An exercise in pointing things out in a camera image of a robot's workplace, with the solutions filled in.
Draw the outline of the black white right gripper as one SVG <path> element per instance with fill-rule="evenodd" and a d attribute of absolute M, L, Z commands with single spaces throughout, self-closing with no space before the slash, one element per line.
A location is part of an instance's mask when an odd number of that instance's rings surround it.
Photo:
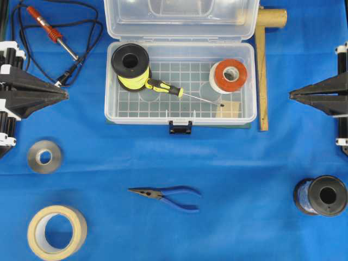
<path fill-rule="evenodd" d="M 290 99 L 323 111 L 338 118 L 338 137 L 336 145 L 347 155 L 347 96 L 323 95 L 347 93 L 347 46 L 335 49 L 338 58 L 338 75 L 321 82 L 293 90 Z"/>

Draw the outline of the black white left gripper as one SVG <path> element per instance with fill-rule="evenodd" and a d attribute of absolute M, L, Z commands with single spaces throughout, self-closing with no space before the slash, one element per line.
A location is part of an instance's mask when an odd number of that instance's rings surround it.
<path fill-rule="evenodd" d="M 16 41 L 1 41 L 1 158 L 16 145 L 20 118 L 68 99 L 65 90 L 22 70 L 25 59 Z"/>

